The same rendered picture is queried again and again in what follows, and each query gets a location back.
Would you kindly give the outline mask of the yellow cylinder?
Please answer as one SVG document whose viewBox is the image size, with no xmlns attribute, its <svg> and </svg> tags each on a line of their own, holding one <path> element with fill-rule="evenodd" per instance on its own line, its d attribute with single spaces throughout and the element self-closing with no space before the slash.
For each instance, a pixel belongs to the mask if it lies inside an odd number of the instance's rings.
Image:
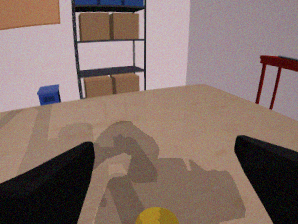
<svg viewBox="0 0 298 224">
<path fill-rule="evenodd" d="M 172 210 L 161 208 L 161 206 L 150 206 L 140 213 L 136 224 L 178 224 L 178 218 Z"/>
</svg>

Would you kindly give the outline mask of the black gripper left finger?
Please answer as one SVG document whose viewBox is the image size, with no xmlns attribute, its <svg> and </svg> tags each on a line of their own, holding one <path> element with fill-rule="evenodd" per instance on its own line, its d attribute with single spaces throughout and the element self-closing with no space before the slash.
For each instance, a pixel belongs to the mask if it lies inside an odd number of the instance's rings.
<svg viewBox="0 0 298 224">
<path fill-rule="evenodd" d="M 94 164 L 93 141 L 0 184 L 0 224 L 77 224 Z"/>
</svg>

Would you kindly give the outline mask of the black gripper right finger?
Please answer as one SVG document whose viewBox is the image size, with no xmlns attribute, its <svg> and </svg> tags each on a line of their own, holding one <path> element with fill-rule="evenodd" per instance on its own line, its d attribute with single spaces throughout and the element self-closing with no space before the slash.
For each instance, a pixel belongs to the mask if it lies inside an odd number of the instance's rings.
<svg viewBox="0 0 298 224">
<path fill-rule="evenodd" d="M 235 137 L 234 153 L 274 224 L 298 224 L 298 152 Z"/>
</svg>

